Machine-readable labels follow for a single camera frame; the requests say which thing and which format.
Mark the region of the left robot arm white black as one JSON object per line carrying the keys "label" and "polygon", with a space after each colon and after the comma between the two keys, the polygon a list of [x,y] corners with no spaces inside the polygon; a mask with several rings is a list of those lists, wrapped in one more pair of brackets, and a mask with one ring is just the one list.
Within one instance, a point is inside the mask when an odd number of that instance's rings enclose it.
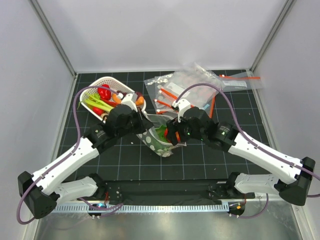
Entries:
{"label": "left robot arm white black", "polygon": [[66,182],[66,178],[81,166],[116,145],[126,135],[138,135],[153,127],[147,113],[120,104],[111,110],[105,121],[93,125],[76,144],[42,169],[22,172],[18,180],[21,197],[19,205],[26,204],[34,219],[50,214],[58,204],[83,197],[101,200],[108,192],[106,182],[96,173],[82,179]]}

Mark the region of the white perforated plastic basket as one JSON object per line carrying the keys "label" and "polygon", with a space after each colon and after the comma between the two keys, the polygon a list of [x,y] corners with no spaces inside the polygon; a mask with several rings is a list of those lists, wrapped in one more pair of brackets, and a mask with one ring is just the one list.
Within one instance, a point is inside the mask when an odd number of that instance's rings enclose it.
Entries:
{"label": "white perforated plastic basket", "polygon": [[121,83],[114,77],[104,76],[91,83],[79,95],[79,104],[98,121],[105,122],[110,111],[132,97],[134,108],[147,116],[143,95]]}

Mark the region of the green lettuce head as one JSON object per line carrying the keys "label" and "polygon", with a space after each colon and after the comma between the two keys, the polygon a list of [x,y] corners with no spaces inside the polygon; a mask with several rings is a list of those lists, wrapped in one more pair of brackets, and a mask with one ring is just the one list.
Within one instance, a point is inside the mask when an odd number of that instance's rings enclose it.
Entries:
{"label": "green lettuce head", "polygon": [[167,127],[165,125],[152,128],[154,140],[152,140],[151,143],[155,147],[157,154],[169,153],[171,151],[172,145],[165,138],[166,129]]}

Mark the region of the orange red tomato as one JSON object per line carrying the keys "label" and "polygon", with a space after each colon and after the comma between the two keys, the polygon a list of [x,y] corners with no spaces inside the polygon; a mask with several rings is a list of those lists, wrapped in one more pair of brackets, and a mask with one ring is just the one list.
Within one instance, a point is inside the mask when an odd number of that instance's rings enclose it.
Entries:
{"label": "orange red tomato", "polygon": [[180,134],[178,131],[176,131],[174,134],[173,134],[173,138],[174,138],[174,142],[176,144],[179,144],[181,142],[181,139],[180,139]]}

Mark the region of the clear dotted zip bag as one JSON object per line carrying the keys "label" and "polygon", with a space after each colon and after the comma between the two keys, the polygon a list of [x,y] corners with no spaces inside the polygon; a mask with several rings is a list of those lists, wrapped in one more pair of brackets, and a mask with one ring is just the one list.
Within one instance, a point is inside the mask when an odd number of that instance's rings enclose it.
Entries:
{"label": "clear dotted zip bag", "polygon": [[172,150],[179,147],[186,147],[185,142],[172,145],[165,139],[164,133],[167,128],[167,121],[172,120],[172,116],[148,113],[148,119],[153,123],[153,127],[148,131],[138,134],[137,137],[154,153],[160,157],[169,157],[173,154]]}

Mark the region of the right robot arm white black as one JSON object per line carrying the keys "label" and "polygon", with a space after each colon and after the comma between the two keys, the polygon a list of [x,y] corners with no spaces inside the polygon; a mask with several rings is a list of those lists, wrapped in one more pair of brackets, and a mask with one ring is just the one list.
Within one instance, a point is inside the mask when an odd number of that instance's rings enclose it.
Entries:
{"label": "right robot arm white black", "polygon": [[281,153],[227,122],[216,122],[198,107],[183,116],[168,120],[166,139],[173,145],[195,139],[208,147],[244,158],[268,171],[268,174],[230,174],[225,192],[230,198],[241,194],[266,193],[278,195],[286,202],[304,206],[309,197],[315,161]]}

